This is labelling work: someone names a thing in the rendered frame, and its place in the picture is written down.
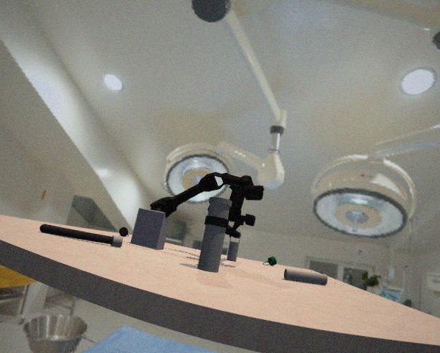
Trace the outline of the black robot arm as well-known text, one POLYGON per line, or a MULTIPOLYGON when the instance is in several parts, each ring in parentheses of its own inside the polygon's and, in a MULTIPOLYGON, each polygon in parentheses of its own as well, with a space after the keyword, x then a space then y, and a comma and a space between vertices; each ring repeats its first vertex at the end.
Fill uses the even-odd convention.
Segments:
POLYGON ((232 190, 231 196, 237 196, 244 200, 262 200, 264 187, 260 185, 254 185, 251 176, 233 176, 228 173, 220 174, 217 172, 207 174, 199 181, 199 184, 194 185, 175 197, 165 197, 159 199, 150 204, 151 210, 164 212, 166 218, 171 215, 172 212, 177 211, 179 204, 193 198, 203 191, 210 192, 212 190, 218 190, 223 185, 230 185, 232 190), (216 178, 221 177, 223 183, 218 186, 216 178))

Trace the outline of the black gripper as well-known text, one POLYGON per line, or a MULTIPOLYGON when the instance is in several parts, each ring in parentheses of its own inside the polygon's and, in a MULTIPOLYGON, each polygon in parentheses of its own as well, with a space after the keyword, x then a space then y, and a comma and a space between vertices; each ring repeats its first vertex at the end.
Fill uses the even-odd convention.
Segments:
POLYGON ((236 231, 236 229, 240 225, 244 225, 244 222, 250 226, 254 226, 255 222, 255 215, 248 215, 246 216, 240 215, 242 205, 244 203, 244 200, 237 197, 237 196, 231 196, 230 201, 232 201, 232 207, 230 207, 229 215, 228 217, 235 218, 235 223, 233 225, 233 228, 230 233, 230 238, 233 235, 233 233, 236 231), (237 217, 236 217, 237 216, 237 217))

